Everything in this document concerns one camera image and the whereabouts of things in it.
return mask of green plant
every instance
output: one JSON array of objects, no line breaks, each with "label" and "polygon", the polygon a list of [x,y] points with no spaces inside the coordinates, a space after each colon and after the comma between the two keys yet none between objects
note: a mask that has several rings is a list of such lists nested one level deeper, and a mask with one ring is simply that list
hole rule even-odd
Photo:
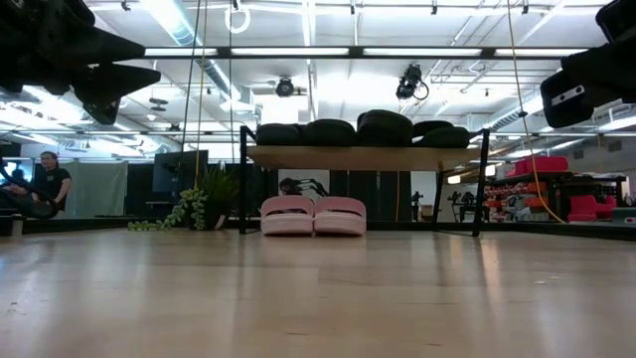
[{"label": "green plant", "polygon": [[221,165],[218,165],[217,168],[211,169],[206,173],[201,189],[189,189],[180,193],[181,199],[172,208],[172,213],[166,219],[163,221],[158,220],[155,224],[147,221],[128,223],[128,230],[169,230],[184,219],[187,209],[192,209],[190,217],[195,221],[195,228],[197,230],[205,230],[207,204],[227,207],[238,193],[239,184],[234,176],[222,169]]}]

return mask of ceiling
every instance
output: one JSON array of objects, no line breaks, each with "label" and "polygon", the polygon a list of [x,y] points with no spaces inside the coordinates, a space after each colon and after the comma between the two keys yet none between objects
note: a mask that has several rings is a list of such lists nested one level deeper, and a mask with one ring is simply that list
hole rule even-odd
[{"label": "ceiling", "polygon": [[[151,11],[148,4],[153,2],[161,7],[172,0],[128,1],[128,12],[122,10],[120,0],[85,1],[96,16],[96,26],[108,32],[147,47],[178,46],[162,26],[162,22],[165,25],[166,21],[174,21],[178,14],[157,13],[156,9]],[[307,26],[303,22],[306,19],[303,14],[309,14],[303,5],[305,0],[242,0],[239,1],[240,6],[248,9],[250,22],[238,34],[232,34],[225,21],[232,1],[175,2],[184,9],[191,24],[196,23],[197,15],[200,16],[199,39],[205,38],[205,46],[209,48],[511,45],[506,0],[438,0],[435,16],[430,15],[429,1],[356,0],[356,14],[352,15],[350,0],[315,0],[315,4],[309,0],[307,9],[311,9],[315,18],[307,15]],[[198,10],[199,3],[202,6],[208,4],[207,22],[204,21],[206,11]],[[605,42],[594,16],[602,5],[608,3],[606,0],[530,0],[530,11],[526,15],[521,14],[523,3],[522,0],[513,1],[516,6],[512,22],[518,46],[588,48]],[[232,15],[234,27],[240,26],[242,21],[243,14]],[[159,84],[124,99],[119,114],[122,117],[120,123],[127,128],[166,130],[171,124],[179,124],[183,128],[184,118],[187,118],[188,130],[198,130],[199,119],[201,130],[233,129],[238,133],[241,124],[252,128],[256,126],[253,113],[223,110],[222,104],[226,99],[207,74],[202,74],[197,65],[191,66],[190,60],[136,60],[127,63],[155,68],[163,75]],[[280,105],[271,95],[280,77],[291,77],[294,85],[303,89],[310,87],[309,79],[312,78],[312,97],[318,118],[342,118],[353,122],[363,111],[384,108],[401,111],[413,121],[440,118],[478,129],[484,121],[492,120],[494,114],[518,103],[512,61],[313,60],[308,66],[306,60],[265,59],[216,60],[216,64],[234,86],[251,90],[254,103],[265,108]],[[420,103],[415,100],[400,102],[396,98],[398,78],[409,64],[420,65],[424,74],[430,72],[425,75],[430,96]],[[559,69],[558,61],[520,61],[518,65],[523,97],[535,93],[541,82]],[[168,104],[164,105],[166,110],[151,110],[154,104],[149,101],[150,97],[167,100]],[[74,100],[70,98],[68,102],[74,103]],[[298,112],[295,117],[298,121],[310,120],[311,110],[306,94],[295,100],[293,108]],[[156,118],[149,120],[148,114],[156,115]],[[475,127],[476,121],[473,119],[471,122],[471,118],[483,120]],[[50,123],[51,129],[70,126],[63,120]],[[78,125],[93,124],[88,121]],[[2,129],[12,127],[10,122],[0,125]],[[46,126],[39,121],[39,124],[25,125],[25,128],[43,129]],[[178,147],[181,137],[173,139],[162,138],[161,143],[167,150],[173,150]],[[186,141],[196,142],[197,139],[197,136],[188,136]],[[227,132],[203,135],[199,139],[203,142],[228,142],[233,137]],[[13,140],[30,142],[17,137]],[[219,143],[214,143],[214,147],[212,144],[203,147],[220,148]],[[221,146],[223,150],[220,151],[232,153],[228,150],[231,148],[229,143]]]}]

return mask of wooden shelf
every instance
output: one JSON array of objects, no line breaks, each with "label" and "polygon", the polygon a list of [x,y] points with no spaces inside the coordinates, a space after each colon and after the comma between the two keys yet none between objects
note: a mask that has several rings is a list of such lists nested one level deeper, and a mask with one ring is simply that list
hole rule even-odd
[{"label": "wooden shelf", "polygon": [[481,149],[249,146],[256,165],[274,169],[438,171],[479,159]]}]

